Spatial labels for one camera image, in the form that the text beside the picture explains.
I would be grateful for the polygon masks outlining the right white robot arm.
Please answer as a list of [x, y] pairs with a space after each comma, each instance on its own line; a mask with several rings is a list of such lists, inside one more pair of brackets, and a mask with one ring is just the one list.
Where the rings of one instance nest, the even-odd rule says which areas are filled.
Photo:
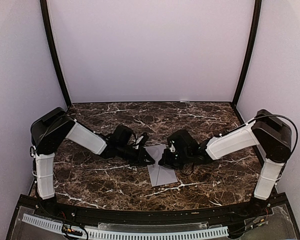
[[173, 170], [187, 164], [207, 165], [242, 149], [260, 146], [265, 153], [263, 167], [254, 189], [254, 199], [245, 205], [245, 213], [256, 217], [264, 210], [264, 201], [270, 197], [298, 143], [297, 139], [292, 139], [297, 126], [294, 122], [287, 125], [286, 120], [286, 116], [261, 109], [248, 122], [202, 143], [187, 130], [178, 130], [168, 137], [168, 146], [158, 164]]

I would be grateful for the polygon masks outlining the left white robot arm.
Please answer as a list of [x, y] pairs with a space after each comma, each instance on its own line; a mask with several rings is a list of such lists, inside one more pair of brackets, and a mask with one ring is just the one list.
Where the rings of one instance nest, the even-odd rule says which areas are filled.
[[30, 126], [33, 158], [33, 176], [36, 192], [43, 200], [41, 210], [50, 218], [57, 218], [60, 206], [51, 198], [55, 197], [54, 163], [58, 149], [65, 141], [75, 143], [103, 159], [121, 158], [130, 166], [153, 165], [155, 160], [145, 149], [149, 136], [142, 133], [137, 137], [125, 125], [118, 125], [107, 135], [97, 133], [57, 107], [37, 119]]

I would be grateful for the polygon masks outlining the grey envelope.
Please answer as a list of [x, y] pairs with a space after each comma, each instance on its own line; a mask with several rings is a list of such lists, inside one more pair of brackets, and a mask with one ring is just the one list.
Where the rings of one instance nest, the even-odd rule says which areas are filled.
[[163, 185], [168, 185], [176, 183], [177, 177], [173, 169], [169, 169], [159, 165], [159, 160], [162, 158], [164, 149], [166, 146], [164, 144], [147, 146], [145, 147], [149, 155], [155, 160], [154, 164], [148, 165], [148, 174], [152, 187], [158, 187]]

